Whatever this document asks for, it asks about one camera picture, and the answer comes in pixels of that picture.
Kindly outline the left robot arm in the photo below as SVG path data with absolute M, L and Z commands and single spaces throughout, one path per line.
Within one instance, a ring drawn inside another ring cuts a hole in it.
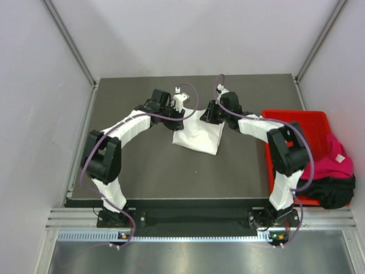
M 88 176 L 101 194 L 103 207 L 110 212 L 109 219 L 116 226 L 129 221 L 127 203 L 118 181 L 121 171 L 121 150 L 138 134 L 163 123 L 171 131 L 184 128 L 184 103 L 189 96 L 175 88 L 175 94 L 155 89 L 150 99 L 135 107 L 121 121 L 103 131 L 89 132 L 80 167 L 80 181 Z

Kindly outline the white t shirt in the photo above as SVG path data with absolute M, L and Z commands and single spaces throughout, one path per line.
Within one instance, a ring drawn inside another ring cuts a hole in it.
M 183 120 L 184 129 L 173 133 L 172 143 L 190 150 L 216 155 L 225 123 L 210 124 L 200 120 L 204 110 L 197 110 Z

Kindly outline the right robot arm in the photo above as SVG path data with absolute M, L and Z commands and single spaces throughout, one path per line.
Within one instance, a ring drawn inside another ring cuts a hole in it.
M 314 164 L 300 125 L 244 112 L 237 94 L 225 88 L 217 89 L 214 95 L 215 99 L 209 102 L 200 121 L 225 123 L 231 130 L 252 136 L 269 146 L 275 178 L 266 219 L 271 225 L 281 225 L 293 210 L 294 194 L 305 168 Z

